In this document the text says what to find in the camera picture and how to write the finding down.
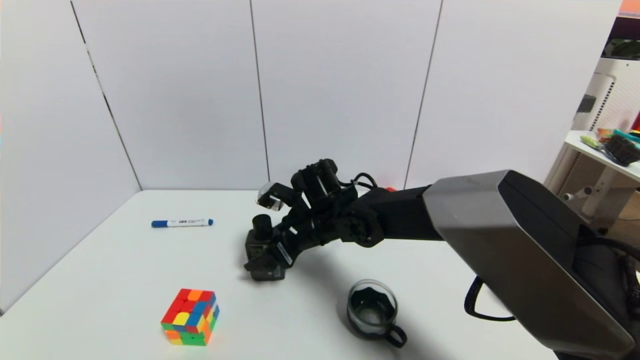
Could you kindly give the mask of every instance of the orange object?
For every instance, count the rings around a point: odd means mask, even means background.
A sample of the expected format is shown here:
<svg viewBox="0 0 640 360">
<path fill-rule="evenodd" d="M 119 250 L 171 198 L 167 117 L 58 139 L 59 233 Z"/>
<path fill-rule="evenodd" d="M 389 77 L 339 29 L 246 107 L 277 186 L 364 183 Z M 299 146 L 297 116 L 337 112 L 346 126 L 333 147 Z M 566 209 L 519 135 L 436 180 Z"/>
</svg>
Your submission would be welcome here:
<svg viewBox="0 0 640 360">
<path fill-rule="evenodd" d="M 599 142 L 601 142 L 601 143 L 608 142 L 609 139 L 611 138 L 611 136 L 613 136 L 613 130 L 612 129 L 603 129 L 601 127 L 598 128 L 597 140 Z"/>
<path fill-rule="evenodd" d="M 189 293 L 187 300 L 198 301 L 200 300 L 201 295 L 202 295 L 202 290 L 191 290 L 191 293 Z"/>
<path fill-rule="evenodd" d="M 209 338 L 211 337 L 211 330 L 209 329 L 208 322 L 204 324 L 204 329 L 202 330 L 202 332 L 204 332 L 204 342 L 208 343 Z"/>
<path fill-rule="evenodd" d="M 640 18 L 640 1 L 624 0 L 620 6 L 620 16 Z"/>
<path fill-rule="evenodd" d="M 180 338 L 180 333 L 177 332 L 177 331 L 167 330 L 164 333 L 166 334 L 166 337 L 170 338 L 170 339 L 179 339 Z"/>
</svg>

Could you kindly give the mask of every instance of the colorful cube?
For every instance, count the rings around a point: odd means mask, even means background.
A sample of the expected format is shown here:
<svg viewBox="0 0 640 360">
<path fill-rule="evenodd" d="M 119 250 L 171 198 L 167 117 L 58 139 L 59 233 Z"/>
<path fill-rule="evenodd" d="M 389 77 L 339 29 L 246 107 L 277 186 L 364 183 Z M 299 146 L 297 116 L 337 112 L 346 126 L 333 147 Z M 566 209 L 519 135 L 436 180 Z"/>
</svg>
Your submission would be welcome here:
<svg viewBox="0 0 640 360">
<path fill-rule="evenodd" d="M 205 346 L 219 313 L 213 291 L 181 289 L 160 325 L 174 345 Z"/>
</svg>

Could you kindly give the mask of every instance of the white partition wall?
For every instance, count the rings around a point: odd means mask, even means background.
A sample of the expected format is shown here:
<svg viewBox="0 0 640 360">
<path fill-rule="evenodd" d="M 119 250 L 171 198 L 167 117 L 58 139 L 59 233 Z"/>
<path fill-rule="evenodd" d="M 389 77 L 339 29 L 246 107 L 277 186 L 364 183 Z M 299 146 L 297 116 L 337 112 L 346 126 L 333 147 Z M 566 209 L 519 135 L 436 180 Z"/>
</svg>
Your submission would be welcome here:
<svg viewBox="0 0 640 360">
<path fill-rule="evenodd" d="M 617 0 L 445 0 L 407 188 L 512 168 L 544 181 Z"/>
<path fill-rule="evenodd" d="M 140 190 L 68 1 L 4 0 L 0 308 Z"/>
<path fill-rule="evenodd" d="M 75 0 L 143 189 L 268 179 L 249 0 Z"/>
<path fill-rule="evenodd" d="M 253 0 L 269 171 L 402 187 L 440 0 Z"/>
</svg>

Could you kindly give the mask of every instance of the white table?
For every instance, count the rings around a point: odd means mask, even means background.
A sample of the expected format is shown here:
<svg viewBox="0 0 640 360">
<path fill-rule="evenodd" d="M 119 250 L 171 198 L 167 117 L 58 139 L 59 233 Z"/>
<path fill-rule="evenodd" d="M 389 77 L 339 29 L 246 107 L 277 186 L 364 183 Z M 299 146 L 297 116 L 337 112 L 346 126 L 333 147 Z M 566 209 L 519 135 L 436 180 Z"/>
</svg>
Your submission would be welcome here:
<svg viewBox="0 0 640 360">
<path fill-rule="evenodd" d="M 244 237 L 252 217 L 267 212 L 255 196 L 135 195 L 0 318 L 0 359 L 555 359 L 518 322 L 464 312 L 474 274 L 441 241 L 385 240 L 371 249 L 335 241 L 304 252 L 283 281 L 253 282 L 242 268 Z M 202 217 L 215 224 L 150 227 Z M 365 278 L 395 292 L 404 348 L 349 330 L 347 292 Z M 206 347 L 164 337 L 160 320 L 180 288 L 218 296 L 220 319 Z M 477 309 L 508 315 L 487 290 Z"/>
<path fill-rule="evenodd" d="M 621 167 L 609 160 L 601 151 L 596 151 L 583 143 L 582 140 L 580 140 L 580 136 L 582 135 L 596 138 L 596 134 L 592 131 L 573 130 L 566 136 L 564 143 L 583 155 L 589 156 L 597 162 L 605 165 L 602 175 L 593 187 L 594 193 L 588 197 L 587 201 L 582 206 L 582 213 L 587 217 L 592 217 L 595 214 L 596 209 L 607 196 L 609 189 L 611 189 L 611 185 L 613 184 L 617 173 L 628 176 L 640 183 L 640 162 L 632 163 L 628 167 Z"/>
</svg>

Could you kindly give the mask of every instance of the brush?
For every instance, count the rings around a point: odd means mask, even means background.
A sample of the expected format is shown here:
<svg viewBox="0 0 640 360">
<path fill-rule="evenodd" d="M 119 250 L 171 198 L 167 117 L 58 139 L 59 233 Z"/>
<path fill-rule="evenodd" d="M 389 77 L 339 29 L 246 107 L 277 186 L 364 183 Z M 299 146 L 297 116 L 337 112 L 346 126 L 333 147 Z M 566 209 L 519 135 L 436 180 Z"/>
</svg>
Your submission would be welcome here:
<svg viewBox="0 0 640 360">
<path fill-rule="evenodd" d="M 581 136 L 580 140 L 586 145 L 602 151 L 609 160 L 621 167 L 627 167 L 629 164 L 640 160 L 638 146 L 620 135 L 613 135 L 605 145 L 600 145 L 596 140 L 588 136 Z"/>
</svg>

